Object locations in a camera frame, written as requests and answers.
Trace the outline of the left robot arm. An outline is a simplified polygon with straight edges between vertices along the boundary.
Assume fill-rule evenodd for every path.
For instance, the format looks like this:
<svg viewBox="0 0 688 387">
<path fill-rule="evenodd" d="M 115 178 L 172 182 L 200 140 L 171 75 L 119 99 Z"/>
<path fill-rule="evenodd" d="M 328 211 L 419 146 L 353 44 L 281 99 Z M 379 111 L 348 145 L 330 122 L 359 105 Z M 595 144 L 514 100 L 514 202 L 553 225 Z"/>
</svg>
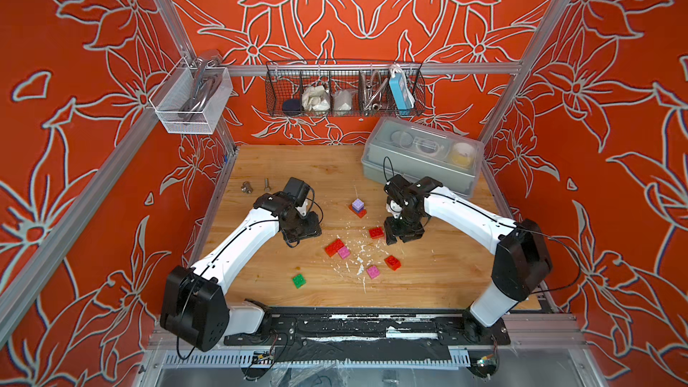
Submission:
<svg viewBox="0 0 688 387">
<path fill-rule="evenodd" d="M 202 352 L 225 337 L 262 329 L 266 306 L 245 301 L 230 305 L 226 294 L 257 251 L 281 234 L 288 247 L 322 235 L 312 211 L 315 191 L 290 178 L 284 189 L 261 195 L 245 219 L 207 256 L 190 267 L 175 267 L 166 279 L 161 327 Z"/>
</svg>

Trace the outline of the lilac lego brick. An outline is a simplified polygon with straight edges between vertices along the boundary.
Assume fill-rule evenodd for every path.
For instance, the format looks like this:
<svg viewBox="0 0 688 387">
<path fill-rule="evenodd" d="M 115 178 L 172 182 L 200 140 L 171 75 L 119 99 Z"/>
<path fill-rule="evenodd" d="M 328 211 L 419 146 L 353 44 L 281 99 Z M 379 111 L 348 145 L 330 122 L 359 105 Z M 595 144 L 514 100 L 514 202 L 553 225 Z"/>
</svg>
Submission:
<svg viewBox="0 0 688 387">
<path fill-rule="evenodd" d="M 361 210 L 361 209 L 364 209 L 364 208 L 365 208 L 364 202 L 363 202 L 362 200 L 360 200 L 360 199 L 354 200 L 353 203 L 352 203 L 351 205 L 352 205 L 355 209 L 357 209 L 357 210 Z"/>
</svg>

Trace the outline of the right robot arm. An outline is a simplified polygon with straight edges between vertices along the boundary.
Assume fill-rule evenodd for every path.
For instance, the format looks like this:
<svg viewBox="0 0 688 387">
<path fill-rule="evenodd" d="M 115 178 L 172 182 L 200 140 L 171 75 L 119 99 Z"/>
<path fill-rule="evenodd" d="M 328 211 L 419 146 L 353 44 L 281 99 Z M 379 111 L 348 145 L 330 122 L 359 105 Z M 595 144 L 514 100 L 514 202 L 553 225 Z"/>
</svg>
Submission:
<svg viewBox="0 0 688 387">
<path fill-rule="evenodd" d="M 431 177 L 412 183 L 397 174 L 384 185 L 386 243 L 421 239 L 424 220 L 442 220 L 478 242 L 494 256 L 491 282 L 466 311 L 469 328 L 495 325 L 527 299 L 552 272 L 545 236 L 532 220 L 507 219 L 453 193 Z"/>
</svg>

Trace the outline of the green lego brick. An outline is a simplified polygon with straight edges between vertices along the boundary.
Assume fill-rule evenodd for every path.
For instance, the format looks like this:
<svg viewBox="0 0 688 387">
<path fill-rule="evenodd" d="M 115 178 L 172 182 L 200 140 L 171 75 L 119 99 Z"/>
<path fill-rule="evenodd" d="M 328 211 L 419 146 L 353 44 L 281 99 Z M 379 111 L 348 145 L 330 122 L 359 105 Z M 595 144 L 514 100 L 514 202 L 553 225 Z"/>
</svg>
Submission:
<svg viewBox="0 0 688 387">
<path fill-rule="evenodd" d="M 295 288 L 298 290 L 306 285 L 306 278 L 302 274 L 297 274 L 292 278 Z"/>
</svg>

